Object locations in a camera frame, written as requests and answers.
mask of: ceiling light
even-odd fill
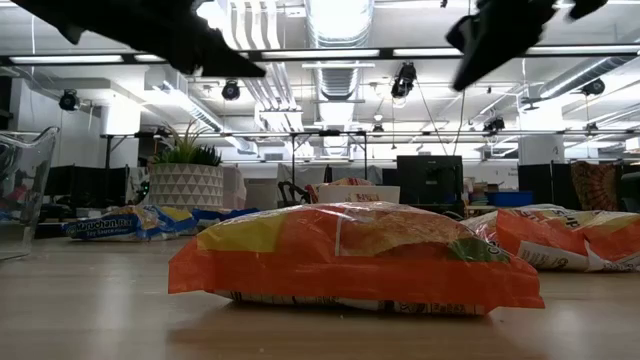
[[[72,55],[72,56],[12,56],[14,64],[87,64],[121,63],[120,55]]]
[[[374,68],[374,63],[310,63],[302,64],[303,69],[363,69]]]
[[[345,50],[297,50],[297,51],[265,51],[264,59],[304,59],[304,58],[368,58],[378,57],[378,49],[345,49]]]
[[[424,48],[424,49],[395,49],[395,57],[418,57],[418,56],[461,56],[462,53],[456,48]]]
[[[638,55],[640,45],[568,45],[568,46],[534,46],[527,51],[528,55],[590,55],[608,53],[629,53]]]
[[[410,1],[384,1],[375,4],[376,9],[441,9],[441,0],[410,0]],[[447,8],[467,9],[469,4],[466,1],[449,1]]]
[[[380,136],[420,136],[422,132],[420,131],[385,131],[379,132],[376,135]]]
[[[166,62],[167,60],[151,54],[134,55],[137,62]]]
[[[257,133],[239,132],[239,133],[233,133],[228,135],[235,136],[235,137],[289,137],[291,136],[289,135],[289,133],[283,133],[283,132],[257,132]]]

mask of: snack bag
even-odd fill
[[[536,204],[527,205],[517,208],[517,210],[539,210],[542,214],[569,214],[574,213],[574,210],[567,210],[561,206],[552,204]],[[484,214],[470,219],[461,221],[463,225],[471,229],[481,239],[485,239],[492,244],[496,244],[498,235],[496,234],[496,223],[498,221],[498,212],[493,211],[488,214]]]
[[[198,221],[198,228],[206,229],[209,226],[213,226],[217,223],[237,218],[238,216],[253,214],[259,212],[256,208],[242,209],[242,210],[200,210],[193,209],[191,215]]]
[[[497,241],[537,269],[630,271],[640,265],[640,214],[500,210]]]
[[[391,203],[314,204],[231,219],[169,263],[169,292],[411,313],[542,308],[536,271],[441,215]]]
[[[125,206],[99,218],[70,222],[63,231],[72,239],[142,241],[168,240],[194,229],[187,211],[158,206]]]

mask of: security camera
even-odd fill
[[[227,79],[227,83],[222,88],[222,97],[225,100],[233,101],[240,97],[240,88],[238,87],[238,80]]]
[[[583,86],[582,89],[580,89],[580,92],[582,92],[585,95],[600,95],[604,92],[604,89],[605,89],[604,81],[600,79],[596,79],[588,83],[587,85]]]
[[[60,109],[64,111],[78,110],[80,108],[80,99],[78,99],[77,93],[76,90],[65,90],[64,95],[60,97],[60,102],[58,103]]]
[[[417,79],[416,68],[412,62],[402,64],[400,71],[393,81],[391,87],[391,96],[396,99],[407,97],[409,92],[413,90],[413,82]]]
[[[482,131],[500,131],[504,129],[504,119],[498,115],[484,123]]]

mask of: orange chip bag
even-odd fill
[[[542,308],[536,271],[445,216],[390,203],[296,206],[198,234],[169,292],[411,313]]]
[[[527,205],[511,210],[537,210],[540,214],[549,215],[569,214],[575,212],[574,210],[567,210],[561,206],[552,204]],[[481,239],[485,239],[495,244],[498,240],[498,234],[496,233],[497,222],[498,211],[493,211],[488,214],[465,219],[462,221],[462,224],[475,232]]]
[[[537,269],[629,271],[640,265],[640,215],[500,210],[497,241]]]

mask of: white planter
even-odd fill
[[[156,164],[149,169],[149,204],[218,210],[223,199],[222,168],[192,164]]]

